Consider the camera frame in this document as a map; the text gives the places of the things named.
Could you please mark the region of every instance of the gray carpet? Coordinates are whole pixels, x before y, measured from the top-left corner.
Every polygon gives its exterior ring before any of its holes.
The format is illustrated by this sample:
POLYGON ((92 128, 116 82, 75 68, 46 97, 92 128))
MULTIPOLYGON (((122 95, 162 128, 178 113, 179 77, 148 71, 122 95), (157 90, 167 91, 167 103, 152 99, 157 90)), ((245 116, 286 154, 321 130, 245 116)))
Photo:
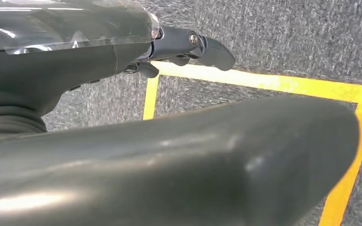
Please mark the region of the gray carpet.
MULTIPOLYGON (((226 44, 236 68, 362 84, 362 0, 141 0, 166 25, 196 29, 226 44)), ((44 119, 50 130, 141 120, 146 79, 118 75, 63 95, 44 119)), ((157 115, 285 95, 163 77, 157 115)), ((316 226, 322 203, 300 225, 316 226)), ((362 167, 344 226, 362 226, 362 167)))

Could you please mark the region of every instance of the robotic hand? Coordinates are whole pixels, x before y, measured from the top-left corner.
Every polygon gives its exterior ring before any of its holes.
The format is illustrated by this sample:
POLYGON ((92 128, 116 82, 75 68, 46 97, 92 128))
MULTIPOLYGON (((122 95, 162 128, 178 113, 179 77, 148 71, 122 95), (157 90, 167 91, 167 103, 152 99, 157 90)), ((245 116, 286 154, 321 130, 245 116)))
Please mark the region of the robotic hand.
POLYGON ((152 78, 158 70, 149 61, 190 58, 221 70, 235 64, 220 42, 160 26, 134 1, 0 1, 0 105, 42 116, 82 84, 122 72, 152 78))

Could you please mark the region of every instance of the transparent plastic cover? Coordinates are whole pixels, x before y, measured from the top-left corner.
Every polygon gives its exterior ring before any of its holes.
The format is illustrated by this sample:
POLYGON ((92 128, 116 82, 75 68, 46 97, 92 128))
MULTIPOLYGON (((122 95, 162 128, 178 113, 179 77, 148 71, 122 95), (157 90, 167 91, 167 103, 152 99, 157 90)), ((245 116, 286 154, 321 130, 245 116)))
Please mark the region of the transparent plastic cover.
POLYGON ((151 42, 155 15, 131 0, 0 0, 0 51, 24 54, 151 42))

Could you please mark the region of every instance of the yellow floor marking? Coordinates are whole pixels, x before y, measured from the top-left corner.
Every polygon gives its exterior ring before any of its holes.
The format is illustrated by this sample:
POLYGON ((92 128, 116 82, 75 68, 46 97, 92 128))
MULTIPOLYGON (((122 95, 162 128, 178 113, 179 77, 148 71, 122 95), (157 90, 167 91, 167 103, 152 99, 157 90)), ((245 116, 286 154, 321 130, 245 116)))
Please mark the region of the yellow floor marking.
POLYGON ((342 223, 350 193, 362 162, 362 105, 358 105, 356 115, 360 124, 360 144, 356 158, 341 181, 327 197, 319 226, 339 226, 342 223))
POLYGON ((322 81, 283 75, 267 75, 230 70, 223 72, 214 67, 152 62, 160 74, 232 85, 322 97, 362 104, 362 85, 322 81))
POLYGON ((148 84, 146 87, 146 96, 145 96, 145 106, 143 120, 151 120, 155 115, 155 105, 157 90, 159 87, 159 75, 153 79, 148 79, 148 84))
MULTIPOLYGON (((346 175, 327 197, 319 224, 319 226, 340 225, 362 162, 362 85, 283 75, 254 74, 237 70, 223 72, 213 67, 199 65, 186 65, 180 67, 167 62, 152 62, 152 64, 160 70, 161 75, 213 81, 358 103, 356 109, 356 115, 360 121, 360 144, 358 154, 346 175)), ((148 82, 144 119, 153 118, 157 84, 158 80, 148 82)))

